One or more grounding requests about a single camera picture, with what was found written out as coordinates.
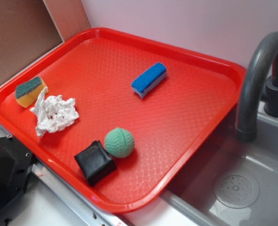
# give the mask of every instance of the sink basin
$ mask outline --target sink basin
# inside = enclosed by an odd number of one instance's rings
[[[243,144],[235,117],[232,110],[167,190],[205,225],[278,225],[278,119],[258,113],[257,139]]]

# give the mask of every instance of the black object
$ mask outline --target black object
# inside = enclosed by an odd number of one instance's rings
[[[96,140],[74,158],[91,186],[117,168],[100,141]]]
[[[272,76],[266,79],[271,66]],[[236,132],[239,141],[256,139],[260,99],[266,102],[265,112],[278,117],[278,32],[264,37],[248,65],[237,108]]]
[[[25,193],[31,163],[32,153],[19,140],[0,137],[0,213]]]

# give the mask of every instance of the knitted ball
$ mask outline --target knitted ball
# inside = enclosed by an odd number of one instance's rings
[[[105,149],[113,157],[125,158],[132,153],[134,147],[134,137],[126,129],[115,128],[105,137]]]

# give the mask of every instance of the cardboard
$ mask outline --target cardboard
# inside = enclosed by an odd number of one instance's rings
[[[80,0],[43,0],[62,39],[90,29]]]
[[[42,0],[0,0],[0,85],[61,42]]]

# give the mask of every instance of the yellow sponge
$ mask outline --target yellow sponge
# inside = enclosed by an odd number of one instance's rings
[[[45,82],[40,77],[35,77],[16,87],[16,101],[24,108],[32,105],[38,98],[40,92],[46,87]]]

